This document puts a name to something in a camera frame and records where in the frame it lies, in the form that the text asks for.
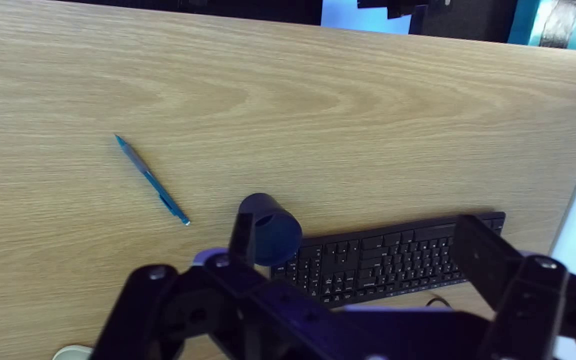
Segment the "black keyboard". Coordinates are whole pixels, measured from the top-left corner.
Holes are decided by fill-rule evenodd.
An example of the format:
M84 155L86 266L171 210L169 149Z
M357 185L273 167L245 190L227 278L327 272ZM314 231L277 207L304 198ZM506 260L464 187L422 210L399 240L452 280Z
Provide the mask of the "black keyboard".
M302 241L270 269L328 308L423 292L467 281L451 258L457 219L422 219Z

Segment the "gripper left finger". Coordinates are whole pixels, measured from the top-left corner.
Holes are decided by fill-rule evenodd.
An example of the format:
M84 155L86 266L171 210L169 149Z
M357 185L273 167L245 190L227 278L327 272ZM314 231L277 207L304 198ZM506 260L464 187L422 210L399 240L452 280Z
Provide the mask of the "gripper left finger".
M255 221L236 216L230 244L179 273L166 264L128 276L89 360L179 360L207 335L230 360L329 360L313 330L328 315L253 265Z

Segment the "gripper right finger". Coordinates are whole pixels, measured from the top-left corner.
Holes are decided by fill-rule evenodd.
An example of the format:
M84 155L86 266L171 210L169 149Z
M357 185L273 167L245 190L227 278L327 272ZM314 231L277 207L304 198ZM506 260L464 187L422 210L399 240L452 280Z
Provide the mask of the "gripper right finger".
M450 256L494 310L479 360L554 360L557 337L576 342L576 275L524 255L473 215L458 216Z

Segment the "blue pen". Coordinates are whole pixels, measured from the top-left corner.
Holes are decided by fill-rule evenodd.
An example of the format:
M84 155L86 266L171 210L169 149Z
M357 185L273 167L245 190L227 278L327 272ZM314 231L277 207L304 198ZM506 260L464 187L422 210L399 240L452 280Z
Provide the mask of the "blue pen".
M118 142L119 148L123 151L126 157L133 163L135 168L146 178L153 189L157 192L158 198L165 205L165 207L170 211L172 215L179 218L180 221L185 226L190 226L191 221L188 216L183 212L179 205L174 201L173 197L164 188L162 183L156 178L152 173L151 169L147 166L146 162L140 157L137 151L118 134L114 134L116 141Z

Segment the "teal and silver panel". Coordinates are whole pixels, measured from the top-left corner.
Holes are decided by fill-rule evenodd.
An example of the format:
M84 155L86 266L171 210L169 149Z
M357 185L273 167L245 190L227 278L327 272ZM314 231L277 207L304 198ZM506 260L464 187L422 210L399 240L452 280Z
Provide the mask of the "teal and silver panel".
M517 0L507 43L576 50L576 0Z

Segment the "white round object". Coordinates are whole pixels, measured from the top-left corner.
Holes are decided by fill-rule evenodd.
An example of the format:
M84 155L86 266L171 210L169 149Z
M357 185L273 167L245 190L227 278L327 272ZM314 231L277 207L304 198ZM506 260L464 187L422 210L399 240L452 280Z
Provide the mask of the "white round object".
M89 360L93 348L83 345L68 345L60 348L51 360Z

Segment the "dark blue cup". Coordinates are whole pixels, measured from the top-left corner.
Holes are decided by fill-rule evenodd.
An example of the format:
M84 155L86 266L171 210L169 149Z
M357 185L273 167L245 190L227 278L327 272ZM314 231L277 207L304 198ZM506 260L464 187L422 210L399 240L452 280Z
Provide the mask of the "dark blue cup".
M274 267L297 253L303 239L302 226L270 194L249 194L240 203L238 212L253 215L254 264Z

